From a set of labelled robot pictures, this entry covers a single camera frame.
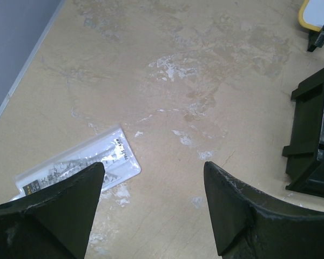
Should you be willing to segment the black white three-bin organizer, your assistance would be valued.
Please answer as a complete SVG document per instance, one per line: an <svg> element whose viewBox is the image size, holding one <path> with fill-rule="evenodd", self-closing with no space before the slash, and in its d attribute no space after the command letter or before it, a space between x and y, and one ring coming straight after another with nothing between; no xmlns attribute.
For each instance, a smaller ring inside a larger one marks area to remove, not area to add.
<svg viewBox="0 0 324 259"><path fill-rule="evenodd" d="M324 198L324 68L303 80L292 92L295 102L287 158L286 189Z"/></svg>

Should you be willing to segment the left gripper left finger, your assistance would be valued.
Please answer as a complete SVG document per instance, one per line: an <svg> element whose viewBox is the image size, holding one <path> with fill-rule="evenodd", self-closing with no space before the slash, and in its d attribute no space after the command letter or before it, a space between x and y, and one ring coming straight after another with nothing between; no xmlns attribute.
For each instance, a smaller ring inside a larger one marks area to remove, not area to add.
<svg viewBox="0 0 324 259"><path fill-rule="evenodd" d="M0 205L0 258L84 258L104 180L96 162Z"/></svg>

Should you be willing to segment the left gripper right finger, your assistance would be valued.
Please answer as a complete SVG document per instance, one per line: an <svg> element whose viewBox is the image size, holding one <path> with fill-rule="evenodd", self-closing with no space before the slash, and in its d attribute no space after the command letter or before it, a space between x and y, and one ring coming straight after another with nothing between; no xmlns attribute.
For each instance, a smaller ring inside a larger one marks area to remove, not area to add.
<svg viewBox="0 0 324 259"><path fill-rule="evenodd" d="M324 212L272 197L210 161L204 185L222 258L324 258Z"/></svg>

